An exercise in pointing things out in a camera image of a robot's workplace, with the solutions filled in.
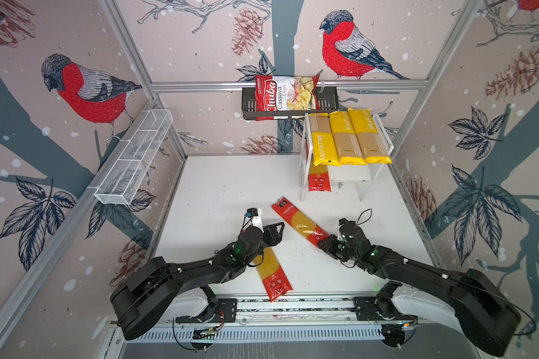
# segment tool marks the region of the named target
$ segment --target spaghetti package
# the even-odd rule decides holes
[[[319,78],[319,75],[313,77],[256,75],[256,110],[319,110],[320,105],[313,94]],[[256,121],[284,118],[287,116],[258,117]]]
[[[329,114],[329,121],[340,164],[366,164],[361,155],[358,138],[353,131],[349,114],[345,111],[332,112]]]
[[[271,206],[281,218],[292,226],[295,231],[309,240],[314,246],[329,237],[329,234],[303,214],[287,198],[282,197],[276,204]]]
[[[256,268],[258,269],[261,282],[266,288],[270,302],[276,300],[280,295],[291,291],[290,281],[283,272],[271,247],[264,249],[263,256],[259,255],[255,257],[253,264],[257,265]]]
[[[313,140],[313,164],[326,164],[339,166],[337,159],[336,144],[333,141],[329,116],[327,113],[309,115],[309,128]]]
[[[331,185],[329,183],[329,173],[328,173],[327,165],[318,164],[316,166],[315,164],[310,163],[308,180],[309,180],[310,191],[331,192]]]
[[[392,163],[369,110],[349,109],[349,117],[367,163]]]

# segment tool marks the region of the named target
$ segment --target bullfinch illustration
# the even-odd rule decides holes
[[[355,76],[359,80],[368,72],[385,72],[401,80],[407,79],[393,71],[373,41],[363,36],[349,11],[332,11],[323,19],[320,29],[323,30],[323,60],[335,71],[336,79]]]
[[[499,0],[499,1],[491,4],[490,6],[493,7],[495,5],[502,4],[502,3],[506,2],[506,1],[508,1],[508,0]],[[513,2],[515,2],[517,4],[518,10],[527,10],[527,11],[531,12],[531,20],[529,20],[529,22],[527,24],[529,24],[529,23],[531,23],[533,21],[538,21],[539,20],[539,19],[533,17],[533,12],[539,8],[539,0],[513,0]],[[511,16],[509,21],[511,21],[511,19],[513,19],[513,16],[515,16],[515,14],[513,14]]]
[[[90,70],[73,63],[64,55],[50,55],[42,64],[42,76],[48,91],[56,89],[66,102],[83,119],[96,124],[111,124],[126,110],[126,101],[141,85],[118,79],[106,71]]]

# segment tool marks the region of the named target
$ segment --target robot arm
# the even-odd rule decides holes
[[[341,238],[331,235],[318,245],[335,259],[354,260],[369,274],[392,280],[377,296],[382,316],[410,314],[434,320],[462,332],[484,352],[503,356],[521,316],[484,274],[475,269],[467,273],[439,269],[408,259],[371,245],[356,222],[342,219],[340,225]]]
[[[236,242],[214,256],[182,264],[155,257],[118,287],[110,300],[124,338],[135,339],[152,328],[178,294],[236,278],[266,247],[281,242],[283,222],[261,229],[257,209],[249,209],[245,217],[254,225],[240,231]]]

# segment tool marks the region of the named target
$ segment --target white wire mesh basket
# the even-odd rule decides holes
[[[101,203],[131,204],[172,122],[169,110],[148,111],[96,190],[94,196]]]

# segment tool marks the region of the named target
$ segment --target wallpaper wall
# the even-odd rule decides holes
[[[447,267],[533,315],[506,358],[539,358],[539,1],[484,2],[396,163]]]
[[[339,91],[344,110],[378,112],[390,135],[397,133],[417,91]],[[242,116],[241,91],[160,94],[172,111],[188,154],[299,152],[303,120],[248,121]]]
[[[0,308],[145,104],[135,78],[96,1],[0,0]]]
[[[96,202],[0,351],[0,358],[93,358],[110,321],[110,293],[137,271],[181,170],[169,141],[130,206]]]
[[[237,81],[250,74],[248,69],[299,76],[323,70],[323,79],[333,79],[341,74],[343,63],[335,61],[336,54],[324,55],[323,48],[351,34],[348,24],[334,31],[340,21],[354,23],[357,37],[369,41],[370,61],[354,62],[366,66],[377,58],[375,66],[361,68],[361,74],[367,72],[364,78],[395,78],[375,72],[388,70],[388,65],[405,77],[424,78],[463,0],[392,0],[374,6],[356,0],[119,0],[118,4],[152,80],[194,82]],[[347,14],[331,14],[338,10]],[[352,51],[346,47],[345,52]],[[264,55],[268,67],[260,68]]]
[[[464,1],[117,3],[152,81],[198,82],[317,73],[322,79],[425,78]],[[341,108],[386,114],[383,123],[394,133],[416,94],[343,91]],[[245,125],[239,92],[161,98],[184,115],[175,121],[189,154],[281,153],[299,146],[301,121]]]

